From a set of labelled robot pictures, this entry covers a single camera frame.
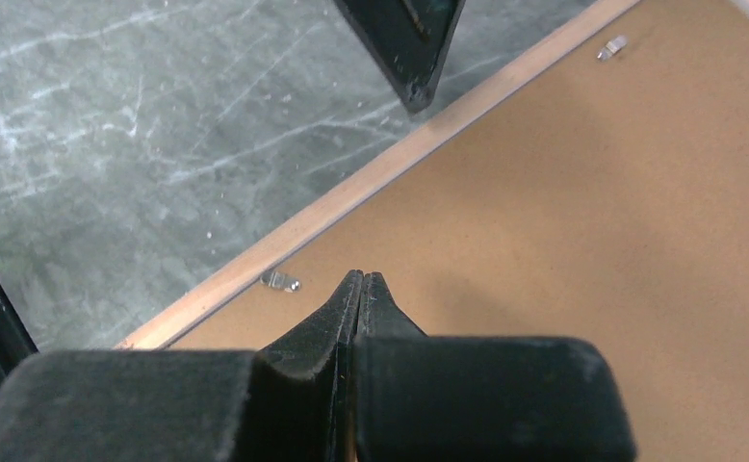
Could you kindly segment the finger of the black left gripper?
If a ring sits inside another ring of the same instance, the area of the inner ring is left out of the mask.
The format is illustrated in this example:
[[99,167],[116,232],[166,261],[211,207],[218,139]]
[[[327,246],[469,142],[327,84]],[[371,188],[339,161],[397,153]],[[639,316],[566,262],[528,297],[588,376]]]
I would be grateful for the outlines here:
[[338,0],[335,5],[410,114],[438,87],[464,0]]

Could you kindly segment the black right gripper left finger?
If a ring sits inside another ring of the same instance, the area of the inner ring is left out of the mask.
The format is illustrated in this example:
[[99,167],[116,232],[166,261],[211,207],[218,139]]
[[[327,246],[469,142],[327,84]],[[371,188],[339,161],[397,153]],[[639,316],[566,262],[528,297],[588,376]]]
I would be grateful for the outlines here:
[[0,387],[0,461],[350,461],[363,273],[258,350],[64,350]]

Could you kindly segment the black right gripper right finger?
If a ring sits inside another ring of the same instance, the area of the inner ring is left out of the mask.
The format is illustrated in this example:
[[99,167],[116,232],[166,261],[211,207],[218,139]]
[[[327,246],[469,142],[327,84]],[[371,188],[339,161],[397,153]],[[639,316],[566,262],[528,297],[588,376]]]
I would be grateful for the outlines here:
[[378,272],[353,347],[361,461],[633,461],[614,374],[585,340],[430,336]]

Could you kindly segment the white wooden picture frame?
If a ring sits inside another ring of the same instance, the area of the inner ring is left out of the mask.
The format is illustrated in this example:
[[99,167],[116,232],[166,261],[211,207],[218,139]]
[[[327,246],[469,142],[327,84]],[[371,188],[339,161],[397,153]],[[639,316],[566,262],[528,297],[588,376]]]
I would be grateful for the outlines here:
[[749,1],[594,3],[121,345],[257,345],[349,269],[430,331],[744,324]]

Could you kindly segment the brown backing board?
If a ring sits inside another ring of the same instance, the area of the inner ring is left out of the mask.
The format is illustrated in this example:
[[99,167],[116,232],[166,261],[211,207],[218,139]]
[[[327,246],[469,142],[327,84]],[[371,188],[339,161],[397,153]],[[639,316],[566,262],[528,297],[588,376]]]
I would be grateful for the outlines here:
[[643,1],[179,340],[263,347],[347,271],[430,334],[572,335],[643,461],[749,461],[749,17]]

